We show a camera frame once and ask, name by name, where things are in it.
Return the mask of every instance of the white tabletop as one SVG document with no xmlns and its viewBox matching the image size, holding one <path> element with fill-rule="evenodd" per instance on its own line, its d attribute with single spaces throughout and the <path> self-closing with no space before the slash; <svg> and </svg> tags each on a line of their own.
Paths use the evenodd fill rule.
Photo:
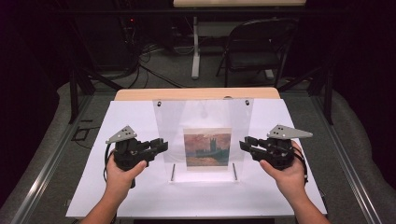
<svg viewBox="0 0 396 224">
<path fill-rule="evenodd" d="M 297 7 L 306 0 L 174 0 L 174 7 Z"/>
<path fill-rule="evenodd" d="M 254 99 L 249 135 L 264 138 L 277 124 L 293 127 L 284 101 Z M 125 125 L 133 127 L 138 140 L 159 137 L 151 101 L 111 102 L 67 217 L 85 217 L 102 197 L 106 186 L 103 179 L 106 140 Z M 308 164 L 307 168 L 307 194 L 318 209 L 327 214 Z M 163 154 L 159 154 L 136 178 L 136 187 L 130 190 L 118 210 L 119 218 L 254 218 L 293 215 L 274 179 L 248 153 L 239 181 L 217 183 L 169 183 Z"/>
</svg>

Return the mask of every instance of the picture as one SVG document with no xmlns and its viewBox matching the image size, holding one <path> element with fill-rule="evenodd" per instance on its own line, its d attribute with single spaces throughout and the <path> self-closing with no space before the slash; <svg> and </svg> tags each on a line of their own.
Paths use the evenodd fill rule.
<svg viewBox="0 0 396 224">
<path fill-rule="evenodd" d="M 231 128 L 185 129 L 187 167 L 228 166 Z"/>
</svg>

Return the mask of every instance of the metal frame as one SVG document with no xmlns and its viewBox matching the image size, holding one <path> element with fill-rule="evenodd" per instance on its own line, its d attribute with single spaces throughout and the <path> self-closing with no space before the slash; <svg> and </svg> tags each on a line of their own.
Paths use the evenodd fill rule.
<svg viewBox="0 0 396 224">
<path fill-rule="evenodd" d="M 372 204 L 370 197 L 366 191 L 366 188 L 361 183 L 361 179 L 353 167 L 352 162 L 350 161 L 346 149 L 341 143 L 340 138 L 337 135 L 334 127 L 330 125 L 327 121 L 325 115 L 322 112 L 322 103 L 318 96 L 311 96 L 312 103 L 314 104 L 315 109 L 318 111 L 320 118 L 322 120 L 323 126 L 326 127 L 326 130 L 329 136 L 332 138 L 332 141 L 335 145 L 335 154 L 340 161 L 340 166 L 343 169 L 346 179 L 349 182 L 349 185 L 355 194 L 355 197 L 358 201 L 359 206 L 361 207 L 361 211 L 366 217 L 367 223 L 382 223 L 381 219 L 378 216 L 378 213 L 375 211 L 374 205 Z"/>
<path fill-rule="evenodd" d="M 78 128 L 78 122 L 88 108 L 91 100 L 92 96 L 83 96 L 79 108 L 81 113 L 79 113 L 79 115 L 76 117 L 77 122 L 74 122 L 74 124 L 69 124 L 67 126 L 66 130 L 64 131 L 63 138 L 59 141 L 58 146 L 55 148 L 52 154 L 49 155 L 49 158 L 47 159 L 46 163 L 43 166 L 43 169 L 35 180 L 35 183 L 30 188 L 26 198 L 23 200 L 20 208 L 12 219 L 11 224 L 23 224 L 29 222 L 30 216 L 34 212 L 35 207 L 37 206 L 41 196 L 43 195 L 44 191 L 47 188 L 47 185 L 50 182 L 50 179 L 55 173 L 56 167 L 62 159 L 64 149 L 69 139 L 72 138 L 73 133 Z"/>
</svg>

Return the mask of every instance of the handheld controller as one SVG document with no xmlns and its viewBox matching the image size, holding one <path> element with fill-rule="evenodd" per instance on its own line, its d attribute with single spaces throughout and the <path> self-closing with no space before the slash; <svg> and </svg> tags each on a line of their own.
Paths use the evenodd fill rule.
<svg viewBox="0 0 396 224">
<path fill-rule="evenodd" d="M 126 126 L 106 141 L 108 144 L 116 143 L 116 148 L 113 152 L 114 162 L 123 171 L 131 170 L 141 161 L 146 161 L 147 167 L 149 167 L 149 162 L 154 161 L 158 153 L 165 152 L 168 149 L 168 142 L 164 142 L 162 138 L 142 143 L 136 137 L 137 134 L 134 130 Z M 135 180 L 132 182 L 131 189 L 134 186 Z"/>
<path fill-rule="evenodd" d="M 294 149 L 291 140 L 268 138 L 267 140 L 245 137 L 245 142 L 239 142 L 242 150 L 249 152 L 254 161 L 266 160 L 274 168 L 283 170 L 291 166 L 294 159 Z"/>
<path fill-rule="evenodd" d="M 244 142 L 239 142 L 239 146 L 242 150 L 249 152 L 254 161 L 266 160 L 274 168 L 284 170 L 290 167 L 294 157 L 297 157 L 290 139 L 312 137 L 312 135 L 312 133 L 276 125 L 267 134 L 266 140 L 247 136 Z"/>
</svg>

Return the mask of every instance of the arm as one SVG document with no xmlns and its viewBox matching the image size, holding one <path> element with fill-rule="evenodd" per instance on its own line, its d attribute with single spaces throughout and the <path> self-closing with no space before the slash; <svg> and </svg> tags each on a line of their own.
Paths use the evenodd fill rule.
<svg viewBox="0 0 396 224">
<path fill-rule="evenodd" d="M 137 177 L 146 167 L 146 162 L 139 162 L 133 169 L 122 171 L 114 162 L 111 155 L 107 164 L 106 190 L 99 203 L 80 223 L 110 223 L 117 213 L 122 201 L 128 195 L 132 180 Z"/>
<path fill-rule="evenodd" d="M 291 141 L 292 145 L 301 148 Z M 330 223 L 309 200 L 304 187 L 304 167 L 299 160 L 294 160 L 291 167 L 279 171 L 267 161 L 260 161 L 262 169 L 275 181 L 280 192 L 288 200 L 300 224 L 305 223 Z"/>
</svg>

